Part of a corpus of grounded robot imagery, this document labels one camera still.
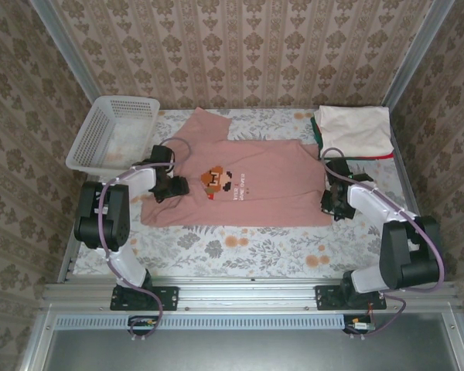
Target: cable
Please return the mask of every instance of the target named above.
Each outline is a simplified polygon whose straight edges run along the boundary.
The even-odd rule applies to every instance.
[[[354,179],[351,179],[351,178],[347,178],[346,176],[343,176],[341,174],[337,174],[336,172],[334,172],[332,169],[330,169],[326,163],[325,163],[325,157],[326,157],[326,153],[328,151],[336,151],[338,152],[342,157],[343,157],[343,153],[342,151],[340,151],[338,148],[327,148],[324,152],[323,152],[323,155],[322,155],[322,163],[323,163],[323,166],[325,167],[325,170],[330,174],[330,175],[333,175],[335,176],[336,178],[338,179],[342,179],[342,180],[345,180],[346,182],[349,182],[349,183],[352,183],[352,184],[357,184],[358,186],[361,186],[365,189],[367,189],[368,191],[372,192],[374,195],[376,195],[379,199],[381,199],[384,203],[388,204],[389,207],[391,207],[392,209],[394,209],[395,212],[397,212],[397,214],[403,216],[408,222],[409,224],[411,224],[411,226],[419,233],[419,235],[423,238],[423,240],[425,240],[425,242],[427,243],[427,245],[430,247],[430,249],[432,250],[433,254],[435,255],[435,258],[436,258],[436,262],[437,262],[437,265],[438,265],[438,281],[436,283],[435,286],[433,286],[432,288],[406,288],[406,290],[408,291],[415,291],[415,292],[433,292],[433,291],[436,291],[438,290],[442,285],[443,285],[443,281],[445,280],[445,267],[444,267],[444,264],[443,264],[443,259],[442,259],[442,256],[440,255],[440,253],[438,252],[438,249],[437,247],[435,246],[435,244],[433,243],[433,241],[430,239],[430,237],[428,237],[428,235],[426,234],[426,232],[412,219],[411,216],[409,216],[404,209],[402,209],[397,203],[395,203],[392,199],[390,199],[388,196],[384,195],[382,192],[380,192],[376,187],[371,187],[370,185],[368,184],[365,184],[363,182],[358,182],[357,180],[354,180]]]
[[[360,317],[355,317],[355,318],[352,318],[350,319],[349,321],[345,322],[346,323],[346,327],[347,325],[349,325],[350,323],[354,323],[354,321],[358,322],[358,321],[362,321],[363,319],[365,319],[366,317],[370,317],[370,320],[373,321],[373,314],[370,313],[370,310],[372,311],[373,309],[371,309],[371,303],[368,302],[368,310],[366,311],[366,313],[364,315],[361,315]]]
[[[367,332],[366,334],[360,334],[356,329],[354,328],[351,328],[349,326],[346,326],[346,329],[350,330],[351,332],[353,332],[355,335],[360,335],[360,336],[373,336],[373,335],[376,335],[378,334],[379,332],[382,332],[383,330],[385,330],[388,326],[390,326],[397,318],[399,318],[402,314],[402,312],[405,310],[405,308],[407,307],[407,303],[405,302],[404,299],[402,298],[398,298],[397,296],[392,296],[392,295],[389,295],[389,294],[384,294],[385,298],[387,299],[391,299],[391,300],[396,300],[396,301],[400,301],[402,303],[402,306],[401,308],[397,311],[397,313],[395,313],[395,315],[390,318],[387,322],[385,322],[382,326],[380,326],[379,328],[377,328],[376,330],[372,331],[372,332]]]
[[[370,313],[370,320],[377,325],[377,322],[374,320],[374,313],[373,313],[373,305],[371,305],[370,302],[368,302],[368,306],[370,307],[369,313]]]
[[[185,140],[185,139],[182,139],[182,138],[177,138],[177,137],[174,137],[174,138],[168,138],[166,140],[164,140],[162,143],[165,143],[167,141],[170,141],[170,140],[178,140],[178,141],[182,141],[184,142],[186,145],[187,145],[187,148],[189,149],[189,152],[187,154],[187,156],[180,162],[159,162],[159,163],[156,163],[156,164],[147,164],[147,165],[140,165],[140,166],[133,166],[131,167],[131,169],[129,169],[128,171],[126,172],[123,172],[122,174],[120,174],[119,176],[117,176],[116,178],[113,178],[113,179],[110,179],[108,182],[105,183],[105,185],[103,186],[103,189],[101,190],[101,194],[100,194],[100,200],[98,202],[98,210],[103,210],[103,207],[104,207],[104,200],[105,200],[105,196],[107,195],[107,191],[108,191],[108,188],[117,183],[117,182],[120,182],[121,180],[124,180],[126,178],[128,178],[129,176],[135,174],[136,172],[138,171],[141,171],[141,170],[144,170],[145,168],[154,168],[154,167],[157,167],[157,166],[175,166],[175,165],[180,165],[182,163],[184,163],[192,154],[192,151],[191,151],[191,146],[189,145],[189,143]],[[114,265],[111,263],[110,261],[110,249],[108,249],[108,245],[107,245],[107,241],[105,240],[105,236],[104,236],[104,233],[103,233],[103,213],[102,212],[98,212],[98,235],[100,236],[100,243],[101,243],[101,246],[103,247],[103,250],[105,251],[105,259],[107,261],[107,265],[108,267],[110,268],[110,270],[112,272],[114,272],[115,276],[121,280],[124,284],[126,284],[128,287],[132,288],[133,290],[136,290],[136,291],[139,291],[143,294],[147,294],[149,295],[151,298],[153,298],[157,305],[158,305],[158,310],[159,310],[159,315],[158,315],[158,319],[156,320],[156,323],[153,325],[153,328],[151,330],[149,330],[149,332],[147,334],[145,334],[145,336],[150,336],[159,326],[160,324],[160,321],[162,320],[162,317],[163,317],[163,305],[162,305],[162,301],[160,300],[160,298],[158,296],[156,296],[155,294],[153,294],[151,291],[149,290],[145,290],[144,288],[140,288],[138,286],[136,286],[135,284],[132,284],[131,282],[129,282],[128,280],[126,280],[118,271],[117,269],[114,267]],[[131,335],[135,336],[135,333],[132,331],[134,328],[134,326],[132,325],[131,326],[131,329],[130,329],[130,333]]]
[[[176,161],[176,154],[173,153],[172,151],[172,159],[170,160],[170,162],[175,162]],[[171,173],[172,170],[173,170],[174,166],[170,166],[169,169],[166,171],[167,174]]]
[[[140,317],[140,318],[133,318],[131,320],[131,325],[129,326],[129,333],[132,335],[132,340],[136,339],[136,337],[138,337],[138,336],[141,338],[141,340],[145,340],[146,336],[149,336],[150,330],[145,332],[143,335],[136,335],[134,333],[134,327],[136,326],[137,323],[141,323],[141,322],[149,324],[148,318],[141,318]]]

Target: pink t-shirt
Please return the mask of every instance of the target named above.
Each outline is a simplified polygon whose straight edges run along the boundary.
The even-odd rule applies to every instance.
[[[174,169],[189,194],[156,203],[143,200],[141,223],[148,226],[326,226],[321,212],[325,170],[317,145],[299,140],[228,141],[230,119],[197,108],[175,134],[191,156]],[[165,143],[185,158],[180,141]]]

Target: perforated metal strip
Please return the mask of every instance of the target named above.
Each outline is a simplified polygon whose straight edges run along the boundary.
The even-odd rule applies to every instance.
[[[128,329],[129,315],[59,315],[56,330]],[[343,315],[169,315],[161,330],[342,329]]]

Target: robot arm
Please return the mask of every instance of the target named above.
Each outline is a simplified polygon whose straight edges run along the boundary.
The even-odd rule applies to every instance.
[[[174,156],[172,150],[163,145],[152,149],[151,157],[135,165],[170,163]],[[152,192],[156,202],[173,196],[189,193],[187,181],[179,176],[172,177],[169,166],[143,168],[117,184],[108,188],[104,198],[103,217],[104,238],[111,251],[107,258],[117,272],[130,284],[146,290],[152,289],[149,272],[138,262],[133,249],[126,242],[131,230],[130,200],[142,193]],[[97,216],[101,182],[85,182],[81,188],[80,201],[74,224],[74,236],[90,249],[106,257],[101,247]],[[127,285],[118,278],[118,285]]]
[[[341,286],[346,302],[355,301],[358,294],[436,282],[439,276],[436,256],[401,212],[414,220],[435,246],[439,246],[437,222],[430,216],[420,217],[404,208],[399,212],[393,210],[390,199],[385,202],[374,194],[373,179],[366,174],[353,175],[343,158],[327,165],[332,171],[359,183],[344,182],[329,174],[330,190],[323,194],[322,209],[332,213],[335,220],[352,219],[357,209],[371,220],[381,235],[378,264],[344,274]]]

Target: laundry basket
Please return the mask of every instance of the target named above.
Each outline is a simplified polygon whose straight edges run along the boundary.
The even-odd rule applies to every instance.
[[[159,108],[150,98],[99,97],[72,144],[67,167],[103,177],[121,174],[143,159]]]

